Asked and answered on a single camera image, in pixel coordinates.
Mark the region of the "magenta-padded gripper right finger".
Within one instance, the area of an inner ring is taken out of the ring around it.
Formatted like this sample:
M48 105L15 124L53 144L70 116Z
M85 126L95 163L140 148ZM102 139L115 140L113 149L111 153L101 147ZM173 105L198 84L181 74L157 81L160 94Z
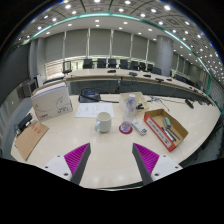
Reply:
M158 155L137 143L133 144L132 153L144 185L182 169L182 167L174 162L168 155Z

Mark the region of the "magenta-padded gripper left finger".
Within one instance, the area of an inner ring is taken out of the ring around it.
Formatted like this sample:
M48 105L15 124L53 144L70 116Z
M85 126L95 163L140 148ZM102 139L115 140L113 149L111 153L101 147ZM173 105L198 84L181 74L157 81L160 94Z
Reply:
M90 154L90 144L86 143L65 155L55 156L43 170L79 185Z

